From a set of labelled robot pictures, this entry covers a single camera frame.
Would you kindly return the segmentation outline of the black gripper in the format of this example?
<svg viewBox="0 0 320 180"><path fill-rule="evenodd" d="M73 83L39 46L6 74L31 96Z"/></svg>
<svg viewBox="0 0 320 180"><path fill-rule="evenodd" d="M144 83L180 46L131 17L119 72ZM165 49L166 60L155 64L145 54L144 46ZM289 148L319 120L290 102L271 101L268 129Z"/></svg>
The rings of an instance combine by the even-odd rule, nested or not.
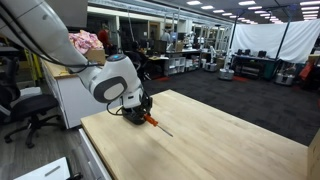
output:
<svg viewBox="0 0 320 180"><path fill-rule="evenodd" d="M148 95L147 92L144 92L141 98L141 104L135 108L135 112L140 118L145 114L150 115L153 105L153 98Z"/></svg>

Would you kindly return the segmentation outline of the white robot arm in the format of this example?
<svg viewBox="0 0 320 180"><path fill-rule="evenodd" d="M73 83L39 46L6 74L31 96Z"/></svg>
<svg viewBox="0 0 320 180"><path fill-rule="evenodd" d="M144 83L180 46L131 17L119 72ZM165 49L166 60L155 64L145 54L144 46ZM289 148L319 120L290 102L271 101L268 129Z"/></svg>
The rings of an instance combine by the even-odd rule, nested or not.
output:
<svg viewBox="0 0 320 180"><path fill-rule="evenodd" d="M0 0L1 33L44 59L68 67L100 103L122 101L122 109L139 119L150 114L152 98L144 91L132 60L111 55L100 66L71 43L68 30L45 0Z"/></svg>

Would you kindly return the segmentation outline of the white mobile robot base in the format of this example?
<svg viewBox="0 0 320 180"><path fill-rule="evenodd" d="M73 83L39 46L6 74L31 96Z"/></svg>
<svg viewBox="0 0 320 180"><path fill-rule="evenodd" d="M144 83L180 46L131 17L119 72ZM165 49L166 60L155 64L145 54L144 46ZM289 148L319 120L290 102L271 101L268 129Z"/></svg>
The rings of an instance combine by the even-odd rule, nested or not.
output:
<svg viewBox="0 0 320 180"><path fill-rule="evenodd" d="M230 68L231 66L232 53L229 50L225 57L224 67L219 70L218 78L220 80L232 81L234 76L234 71Z"/></svg>

